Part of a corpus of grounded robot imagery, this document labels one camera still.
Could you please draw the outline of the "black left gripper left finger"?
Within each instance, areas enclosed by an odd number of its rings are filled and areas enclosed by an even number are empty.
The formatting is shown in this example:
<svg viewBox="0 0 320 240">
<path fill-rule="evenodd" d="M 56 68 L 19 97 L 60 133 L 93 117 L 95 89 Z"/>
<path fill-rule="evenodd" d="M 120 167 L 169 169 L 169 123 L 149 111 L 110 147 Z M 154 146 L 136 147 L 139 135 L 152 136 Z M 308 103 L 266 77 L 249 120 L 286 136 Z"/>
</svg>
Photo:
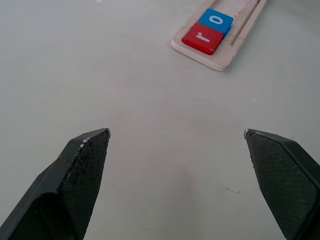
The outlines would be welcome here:
<svg viewBox="0 0 320 240">
<path fill-rule="evenodd" d="M 100 191 L 111 132 L 71 139 L 0 226 L 0 240 L 83 240 Z"/>
</svg>

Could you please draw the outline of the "red letter tile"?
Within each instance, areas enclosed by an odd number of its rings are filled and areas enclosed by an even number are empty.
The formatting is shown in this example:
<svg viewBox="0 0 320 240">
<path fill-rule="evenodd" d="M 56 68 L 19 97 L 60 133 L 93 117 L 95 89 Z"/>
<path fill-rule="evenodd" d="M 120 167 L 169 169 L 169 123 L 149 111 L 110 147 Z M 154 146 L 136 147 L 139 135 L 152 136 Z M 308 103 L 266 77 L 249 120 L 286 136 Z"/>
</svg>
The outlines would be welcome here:
<svg viewBox="0 0 320 240">
<path fill-rule="evenodd" d="M 182 42 L 202 53 L 212 55 L 223 37 L 223 33 L 196 22 L 184 35 Z"/>
</svg>

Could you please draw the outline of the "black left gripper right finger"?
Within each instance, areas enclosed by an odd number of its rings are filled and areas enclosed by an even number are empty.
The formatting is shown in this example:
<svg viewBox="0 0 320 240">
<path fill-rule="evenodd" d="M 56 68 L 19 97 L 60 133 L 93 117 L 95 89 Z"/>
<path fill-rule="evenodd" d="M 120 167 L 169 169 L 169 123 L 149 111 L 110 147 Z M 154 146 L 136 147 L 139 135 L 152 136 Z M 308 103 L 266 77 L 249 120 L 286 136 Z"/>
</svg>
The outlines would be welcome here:
<svg viewBox="0 0 320 240">
<path fill-rule="evenodd" d="M 286 240 L 320 240 L 320 165 L 294 140 L 246 129 L 260 191 Z"/>
</svg>

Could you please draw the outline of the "blue letter tile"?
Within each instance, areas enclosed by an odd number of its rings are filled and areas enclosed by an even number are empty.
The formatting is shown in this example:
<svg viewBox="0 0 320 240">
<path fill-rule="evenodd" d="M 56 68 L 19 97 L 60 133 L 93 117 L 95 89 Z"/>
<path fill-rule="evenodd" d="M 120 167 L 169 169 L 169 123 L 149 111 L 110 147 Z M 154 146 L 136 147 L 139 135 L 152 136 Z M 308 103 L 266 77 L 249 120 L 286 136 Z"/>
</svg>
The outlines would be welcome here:
<svg viewBox="0 0 320 240">
<path fill-rule="evenodd" d="M 208 8 L 198 19 L 198 23 L 214 29 L 225 36 L 231 28 L 234 18 L 224 13 Z"/>
</svg>

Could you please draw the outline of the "light wooden letter tray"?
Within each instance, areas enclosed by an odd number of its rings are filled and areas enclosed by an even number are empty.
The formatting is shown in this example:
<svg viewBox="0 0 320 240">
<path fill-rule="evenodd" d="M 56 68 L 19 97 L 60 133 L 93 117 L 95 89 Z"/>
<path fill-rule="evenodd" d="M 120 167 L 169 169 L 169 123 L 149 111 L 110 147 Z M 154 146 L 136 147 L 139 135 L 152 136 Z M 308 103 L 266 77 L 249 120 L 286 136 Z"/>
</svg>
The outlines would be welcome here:
<svg viewBox="0 0 320 240">
<path fill-rule="evenodd" d="M 186 56 L 223 72 L 235 58 L 266 3 L 267 0 L 205 0 L 200 9 L 175 34 L 171 45 Z M 233 18 L 228 33 L 223 36 L 212 55 L 207 55 L 182 42 L 184 35 L 198 23 L 198 19 L 206 9 L 213 9 Z"/>
</svg>

